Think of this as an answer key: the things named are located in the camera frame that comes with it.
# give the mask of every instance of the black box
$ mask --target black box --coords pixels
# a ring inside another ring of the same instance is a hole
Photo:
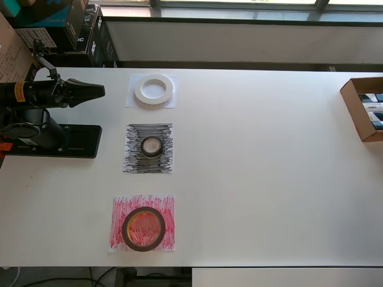
[[[95,30],[106,60],[111,63],[118,62],[118,55],[110,37],[108,26],[102,19],[99,5],[89,4],[87,6],[83,26],[89,26]]]
[[[103,68],[122,68],[122,66],[120,66],[120,63],[118,61],[103,61],[102,62],[102,67]]]
[[[89,0],[37,0],[8,18],[28,48],[40,38],[52,51],[74,50]]]
[[[46,60],[57,67],[103,67],[106,61],[101,50],[101,45],[95,35],[95,31],[90,27],[83,27],[77,42],[77,47],[73,52],[62,54],[49,54]]]

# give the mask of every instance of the red scribbles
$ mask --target red scribbles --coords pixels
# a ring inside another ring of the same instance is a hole
[[[115,197],[113,202],[112,225],[110,231],[110,252],[131,251],[122,238],[122,225],[127,215],[138,207],[149,206],[157,209],[165,220],[165,236],[155,251],[172,251],[175,247],[174,195],[140,195]],[[159,233],[158,221],[153,221],[149,213],[130,226],[132,240],[139,245],[147,245]]]

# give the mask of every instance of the paper with red scribbles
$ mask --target paper with red scribbles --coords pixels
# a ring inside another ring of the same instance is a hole
[[[122,225],[131,211],[143,206],[157,209],[165,220],[165,236],[160,245],[154,248],[154,251],[173,251],[175,249],[174,195],[147,194],[137,196],[116,196],[114,198],[109,252],[134,251],[124,242],[122,237]]]

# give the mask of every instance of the cardboard box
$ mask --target cardboard box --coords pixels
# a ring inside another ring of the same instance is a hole
[[[383,141],[383,130],[375,130],[359,94],[383,93],[383,78],[352,78],[341,89],[341,95],[362,142]]]
[[[89,4],[87,6],[83,26],[92,27],[95,30],[107,62],[118,62],[118,55],[108,26],[102,19],[102,11],[99,5]]]
[[[57,67],[103,67],[105,61],[101,45],[95,35],[95,31],[90,27],[83,27],[77,42],[77,47],[73,52],[62,54],[49,54],[45,58],[53,66]]]
[[[52,51],[74,50],[88,0],[38,0],[9,18],[28,48],[40,38]]]
[[[32,81],[38,64],[2,14],[0,35],[0,83]]]

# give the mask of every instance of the brown tape roll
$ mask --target brown tape roll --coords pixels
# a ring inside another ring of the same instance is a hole
[[[134,220],[138,216],[140,216],[144,213],[149,213],[151,215],[154,215],[156,217],[156,219],[158,219],[160,230],[159,230],[158,236],[156,237],[156,239],[152,243],[150,243],[148,245],[139,245],[139,244],[133,242],[132,235],[130,233],[130,227],[131,227],[131,224],[134,222]],[[124,223],[122,225],[122,237],[123,237],[124,241],[128,245],[128,247],[130,247],[131,249],[133,249],[135,251],[145,252],[145,251],[153,250],[158,245],[160,245],[160,243],[163,240],[164,235],[165,235],[165,220],[163,219],[163,216],[161,215],[161,213],[158,212],[158,210],[156,210],[152,207],[148,207],[148,206],[139,207],[139,208],[133,210],[125,218]]]

